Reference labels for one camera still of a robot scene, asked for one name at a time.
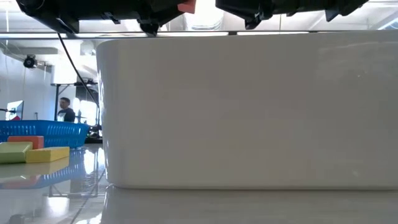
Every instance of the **ceiling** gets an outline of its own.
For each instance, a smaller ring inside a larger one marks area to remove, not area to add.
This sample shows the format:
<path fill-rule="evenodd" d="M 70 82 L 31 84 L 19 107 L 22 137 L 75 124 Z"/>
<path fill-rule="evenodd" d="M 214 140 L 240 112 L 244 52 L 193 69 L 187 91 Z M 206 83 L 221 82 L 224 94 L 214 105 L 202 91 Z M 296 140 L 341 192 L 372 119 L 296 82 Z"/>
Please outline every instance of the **ceiling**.
<path fill-rule="evenodd" d="M 193 30 L 244 30 L 244 21 L 216 7 L 215 0 L 198 0 L 195 15 L 182 15 L 161 28 L 161 31 Z M 338 16 L 326 22 L 325 13 L 304 12 L 292 17 L 274 16 L 262 21 L 258 31 L 332 31 L 332 30 L 377 30 L 398 28 L 398 0 L 371 0 L 352 14 Z M 140 32 L 135 20 L 122 21 L 115 25 L 111 21 L 81 21 L 81 32 Z M 52 32 L 41 23 L 21 13 L 15 0 L 0 0 L 0 32 Z M 96 46 L 100 40 L 66 40 L 68 51 L 79 71 L 86 77 L 96 77 Z M 8 40 L 0 48 L 8 48 L 14 57 L 24 58 L 36 54 L 37 59 L 57 65 L 67 61 L 59 40 Z"/>

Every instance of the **person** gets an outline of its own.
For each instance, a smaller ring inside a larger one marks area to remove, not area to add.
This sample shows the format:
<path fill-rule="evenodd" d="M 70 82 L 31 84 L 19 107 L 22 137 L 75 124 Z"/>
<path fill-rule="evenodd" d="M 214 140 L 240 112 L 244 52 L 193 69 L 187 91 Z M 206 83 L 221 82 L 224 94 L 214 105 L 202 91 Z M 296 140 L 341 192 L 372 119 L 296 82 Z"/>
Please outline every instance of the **person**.
<path fill-rule="evenodd" d="M 59 121 L 75 122 L 75 112 L 69 108 L 70 100 L 66 97 L 60 99 L 60 107 L 62 110 L 58 112 Z"/>

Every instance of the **dark shirt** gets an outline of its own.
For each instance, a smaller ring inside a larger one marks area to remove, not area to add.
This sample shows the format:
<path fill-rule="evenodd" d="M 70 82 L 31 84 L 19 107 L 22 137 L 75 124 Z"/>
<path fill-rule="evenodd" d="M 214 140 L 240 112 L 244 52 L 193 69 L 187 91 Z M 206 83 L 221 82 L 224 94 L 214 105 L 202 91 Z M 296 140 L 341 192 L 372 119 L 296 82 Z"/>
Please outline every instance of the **dark shirt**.
<path fill-rule="evenodd" d="M 75 112 L 70 108 L 60 110 L 58 112 L 58 117 L 59 116 L 63 116 L 63 121 L 75 122 Z"/>

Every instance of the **blue basket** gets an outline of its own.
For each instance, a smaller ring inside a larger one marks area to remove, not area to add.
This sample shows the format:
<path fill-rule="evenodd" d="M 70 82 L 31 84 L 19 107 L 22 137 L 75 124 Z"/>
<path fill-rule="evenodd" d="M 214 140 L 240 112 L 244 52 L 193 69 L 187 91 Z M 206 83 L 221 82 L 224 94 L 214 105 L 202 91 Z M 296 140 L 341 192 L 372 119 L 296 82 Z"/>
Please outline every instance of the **blue basket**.
<path fill-rule="evenodd" d="M 89 126 L 59 121 L 0 121 L 0 142 L 9 136 L 44 136 L 44 147 L 84 145 Z"/>

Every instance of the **white plastic container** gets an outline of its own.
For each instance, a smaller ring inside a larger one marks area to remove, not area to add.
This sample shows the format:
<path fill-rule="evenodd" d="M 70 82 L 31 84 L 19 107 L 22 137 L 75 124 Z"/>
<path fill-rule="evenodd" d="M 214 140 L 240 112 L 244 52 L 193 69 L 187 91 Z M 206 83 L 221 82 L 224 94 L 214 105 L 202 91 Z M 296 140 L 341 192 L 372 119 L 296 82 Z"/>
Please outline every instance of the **white plastic container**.
<path fill-rule="evenodd" d="M 397 58 L 397 31 L 105 42 L 108 181 L 398 189 Z"/>

